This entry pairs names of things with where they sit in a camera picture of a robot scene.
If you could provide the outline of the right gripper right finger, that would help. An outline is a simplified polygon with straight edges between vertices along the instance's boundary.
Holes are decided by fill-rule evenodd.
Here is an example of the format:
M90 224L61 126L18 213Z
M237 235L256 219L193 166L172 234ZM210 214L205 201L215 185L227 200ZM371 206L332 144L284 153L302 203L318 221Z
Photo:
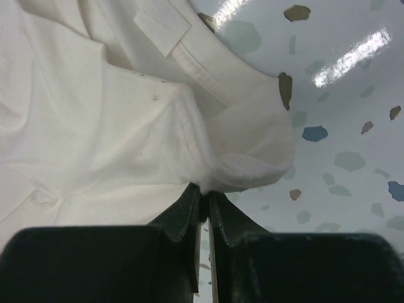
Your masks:
M249 218L225 194L208 195L210 261L214 302L252 302L256 274L248 252L250 238L268 231Z

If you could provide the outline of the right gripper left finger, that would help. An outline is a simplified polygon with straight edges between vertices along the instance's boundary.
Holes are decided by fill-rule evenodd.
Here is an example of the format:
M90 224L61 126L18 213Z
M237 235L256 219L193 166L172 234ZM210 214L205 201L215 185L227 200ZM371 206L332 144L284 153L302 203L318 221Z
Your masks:
M165 294L199 292L200 202L199 187L189 184L172 206L149 223L162 231L153 282Z

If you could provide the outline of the cream white t shirt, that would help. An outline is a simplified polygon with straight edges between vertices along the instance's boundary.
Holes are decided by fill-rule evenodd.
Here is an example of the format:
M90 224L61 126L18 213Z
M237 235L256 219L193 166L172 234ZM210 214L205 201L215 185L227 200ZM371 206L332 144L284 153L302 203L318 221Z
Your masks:
M293 157L278 81L189 2L1 2L1 244L146 224L190 183L266 186Z

